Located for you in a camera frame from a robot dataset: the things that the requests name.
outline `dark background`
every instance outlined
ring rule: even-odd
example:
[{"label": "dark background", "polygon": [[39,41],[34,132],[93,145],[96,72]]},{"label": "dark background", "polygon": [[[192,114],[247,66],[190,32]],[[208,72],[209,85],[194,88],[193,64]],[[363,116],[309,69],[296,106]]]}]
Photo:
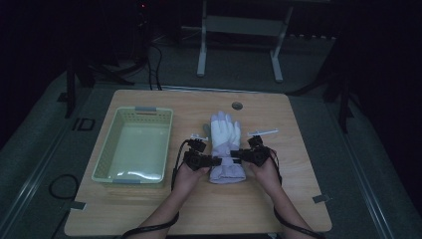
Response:
[{"label": "dark background", "polygon": [[[136,1],[1,0],[0,79],[2,123],[0,146],[61,74],[75,53],[99,63],[117,64],[118,58],[142,55],[131,51],[138,23]],[[210,11],[257,16],[259,1],[217,0]],[[200,26],[201,1],[144,1],[143,17],[175,40],[180,26]],[[243,4],[242,10],[232,6]],[[358,96],[414,205],[422,211],[418,183],[422,150],[422,6],[420,1],[294,2],[289,34],[336,37],[325,62],[327,73],[350,75],[350,90]],[[147,35],[136,35],[147,38]],[[331,80],[337,84],[341,79]]]}]

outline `purple glove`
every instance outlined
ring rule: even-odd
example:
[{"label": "purple glove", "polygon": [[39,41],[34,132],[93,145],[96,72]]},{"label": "purple glove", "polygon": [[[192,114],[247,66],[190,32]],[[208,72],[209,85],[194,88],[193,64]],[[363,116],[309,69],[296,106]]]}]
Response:
[{"label": "purple glove", "polygon": [[210,182],[224,184],[246,179],[240,159],[230,155],[230,150],[239,150],[240,135],[240,124],[238,121],[232,123],[230,115],[219,112],[211,116],[211,153],[222,158],[222,162],[211,169]]}]

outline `green basket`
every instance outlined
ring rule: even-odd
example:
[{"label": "green basket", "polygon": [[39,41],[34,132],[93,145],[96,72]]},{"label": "green basket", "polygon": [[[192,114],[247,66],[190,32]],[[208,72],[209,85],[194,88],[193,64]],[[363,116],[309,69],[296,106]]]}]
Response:
[{"label": "green basket", "polygon": [[93,180],[162,185],[173,110],[120,107],[101,150]]}]

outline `gray carpet floor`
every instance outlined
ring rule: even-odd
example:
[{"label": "gray carpet floor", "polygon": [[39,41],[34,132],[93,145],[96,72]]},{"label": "gray carpet floor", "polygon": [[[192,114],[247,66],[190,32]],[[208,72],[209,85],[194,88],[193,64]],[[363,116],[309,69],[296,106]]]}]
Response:
[{"label": "gray carpet floor", "polygon": [[[181,44],[174,44],[162,37],[154,41],[162,52],[159,80],[165,91],[214,89],[282,94],[314,80],[332,46],[332,42],[324,39],[287,39],[279,57],[285,78],[280,84],[274,81],[268,49],[221,45],[212,39],[206,75],[197,78],[197,40],[189,37]],[[152,68],[156,69],[159,61],[156,49],[150,49],[150,59]],[[101,76],[93,89],[78,86],[77,108],[69,119],[64,118],[66,104],[57,102],[59,94],[66,90],[65,75],[46,89],[0,152],[1,232],[7,232],[2,238],[69,238],[64,234],[63,226],[71,200],[53,197],[49,187],[63,174],[82,178],[116,90],[149,89],[147,69],[125,78],[136,82],[135,86],[121,86]],[[320,189],[331,198],[326,207],[332,229],[324,235],[329,239],[422,238],[421,218],[368,119],[350,103],[353,118],[347,120],[349,131],[344,134],[336,122],[339,103],[325,103],[321,98],[324,88],[321,86],[303,96],[290,97]],[[96,123],[93,130],[77,130],[74,128],[77,119],[91,119]],[[43,173],[34,174],[40,167]],[[367,182],[366,187],[362,186],[362,181]],[[32,188],[25,191],[29,195],[25,200],[19,197],[23,188]],[[383,218],[372,214],[374,204],[365,196],[368,188]],[[77,188],[70,178],[61,178],[54,183],[53,189],[62,196],[72,196]],[[379,220],[386,222],[384,230],[379,229]],[[115,238],[115,235],[99,238]],[[204,235],[181,238],[270,237]]]}]

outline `forearm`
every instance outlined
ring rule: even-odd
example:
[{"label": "forearm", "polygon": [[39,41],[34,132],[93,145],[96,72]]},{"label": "forearm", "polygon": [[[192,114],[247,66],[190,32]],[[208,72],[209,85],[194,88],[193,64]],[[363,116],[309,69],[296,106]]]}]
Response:
[{"label": "forearm", "polygon": [[[180,208],[183,206],[185,197],[180,196],[177,192],[171,192],[170,195],[155,209],[155,211],[143,221],[139,227],[155,226],[171,221]],[[170,228],[161,230],[144,232],[128,237],[129,239],[148,239],[148,238],[165,238]]]},{"label": "forearm", "polygon": [[[295,205],[292,203],[292,201],[290,200],[289,196],[286,194],[282,186],[280,186],[279,190],[277,190],[275,193],[270,195],[270,197],[273,200],[275,209],[277,210],[277,212],[283,219],[285,219],[287,222],[295,226],[299,226],[299,227],[312,231],[311,227],[308,225],[308,223],[304,220],[304,218],[298,212]],[[282,224],[282,227],[287,239],[313,238],[306,234],[293,230],[289,227],[286,227],[283,224]]]}]

